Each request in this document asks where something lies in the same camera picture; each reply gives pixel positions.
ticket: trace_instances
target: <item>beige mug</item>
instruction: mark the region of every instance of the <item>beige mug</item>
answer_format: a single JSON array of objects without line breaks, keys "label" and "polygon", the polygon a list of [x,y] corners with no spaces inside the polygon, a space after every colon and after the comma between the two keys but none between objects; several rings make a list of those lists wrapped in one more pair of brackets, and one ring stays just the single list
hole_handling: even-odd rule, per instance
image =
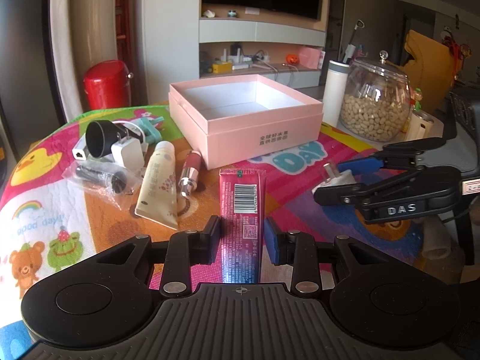
[{"label": "beige mug", "polygon": [[405,134],[405,141],[427,138],[433,125],[434,118],[429,114],[422,110],[413,111],[409,129]]}]

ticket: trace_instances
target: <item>white tumbler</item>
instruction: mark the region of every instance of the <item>white tumbler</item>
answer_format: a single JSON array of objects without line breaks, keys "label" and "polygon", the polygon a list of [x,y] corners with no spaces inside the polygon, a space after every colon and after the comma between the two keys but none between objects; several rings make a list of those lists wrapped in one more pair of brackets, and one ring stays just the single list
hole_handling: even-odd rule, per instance
[{"label": "white tumbler", "polygon": [[343,95],[349,75],[350,65],[337,61],[328,63],[325,92],[323,93],[323,121],[336,127],[342,108]]}]

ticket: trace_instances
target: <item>colorful tablecloth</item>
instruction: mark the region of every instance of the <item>colorful tablecloth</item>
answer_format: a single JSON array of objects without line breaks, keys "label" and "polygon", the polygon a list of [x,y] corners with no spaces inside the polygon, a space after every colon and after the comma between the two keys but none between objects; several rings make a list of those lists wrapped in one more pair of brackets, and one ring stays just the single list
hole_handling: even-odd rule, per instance
[{"label": "colorful tablecloth", "polygon": [[[167,240],[173,233],[136,216],[136,197],[129,210],[119,211],[62,178],[74,160],[71,149],[91,120],[141,116],[165,118],[159,128],[163,138],[175,145],[179,175],[190,146],[165,105],[88,112],[44,139],[16,166],[0,200],[1,360],[15,359],[32,345],[20,303],[36,281],[138,233],[150,234],[153,241]],[[304,231],[328,242],[335,235],[349,235],[413,264],[422,245],[418,225],[398,221],[366,226],[352,206],[320,207],[313,200],[311,189],[322,181],[320,169],[325,162],[337,163],[373,151],[367,144],[323,125],[315,142],[234,166],[267,171],[265,213],[273,216],[282,230]],[[360,181],[370,184],[389,175],[380,171],[364,175]],[[218,169],[202,169],[196,193],[189,200],[178,198],[180,230],[203,229],[210,215],[219,214],[218,202]],[[158,286],[160,273],[158,267],[153,287]],[[192,281],[193,288],[198,282],[221,281],[219,261],[209,267],[193,267]]]}]

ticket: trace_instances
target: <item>rainbow print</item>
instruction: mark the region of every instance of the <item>rainbow print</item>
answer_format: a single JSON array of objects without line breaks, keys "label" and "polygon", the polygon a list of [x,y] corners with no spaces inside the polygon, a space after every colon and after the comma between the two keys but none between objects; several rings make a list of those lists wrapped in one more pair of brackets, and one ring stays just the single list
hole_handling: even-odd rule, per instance
[{"label": "rainbow print", "polygon": [[39,210],[42,208],[42,204],[38,200],[30,200],[29,202],[23,203],[19,208],[13,213],[12,219],[18,218],[20,214],[25,210]]}]

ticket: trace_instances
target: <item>yellow box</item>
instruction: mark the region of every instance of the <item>yellow box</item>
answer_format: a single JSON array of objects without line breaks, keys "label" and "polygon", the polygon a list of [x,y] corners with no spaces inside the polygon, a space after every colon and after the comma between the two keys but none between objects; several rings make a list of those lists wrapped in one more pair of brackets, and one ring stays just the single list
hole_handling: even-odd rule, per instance
[{"label": "yellow box", "polygon": [[231,62],[223,62],[221,64],[213,64],[212,65],[213,73],[227,73],[232,71],[232,63]]}]

